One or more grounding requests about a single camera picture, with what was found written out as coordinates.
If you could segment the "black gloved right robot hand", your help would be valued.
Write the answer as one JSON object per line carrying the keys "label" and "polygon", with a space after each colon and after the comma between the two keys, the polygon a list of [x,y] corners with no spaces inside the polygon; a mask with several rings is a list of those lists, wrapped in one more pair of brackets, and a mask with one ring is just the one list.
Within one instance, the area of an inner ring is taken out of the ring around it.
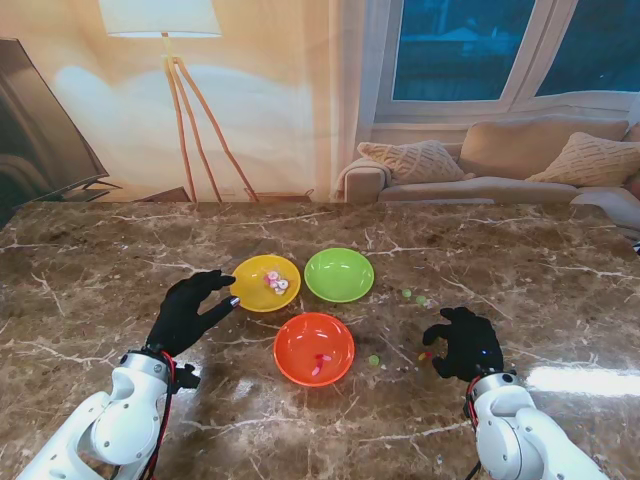
{"label": "black gloved right robot hand", "polygon": [[441,378],[456,377],[471,382],[478,376],[502,372],[503,353],[491,322],[466,307],[443,308],[448,324],[434,324],[423,333],[424,346],[437,339],[447,342],[447,354],[436,356],[432,365]]}

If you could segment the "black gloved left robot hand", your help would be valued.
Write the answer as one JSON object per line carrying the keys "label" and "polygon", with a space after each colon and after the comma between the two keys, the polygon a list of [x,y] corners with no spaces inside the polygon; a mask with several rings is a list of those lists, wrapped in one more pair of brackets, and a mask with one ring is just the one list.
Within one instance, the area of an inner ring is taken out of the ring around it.
{"label": "black gloved left robot hand", "polygon": [[146,339],[145,347],[176,357],[193,346],[240,303],[228,296],[200,314],[199,308],[209,295],[234,284],[236,278],[220,270],[199,272],[174,284],[160,305],[158,317]]}

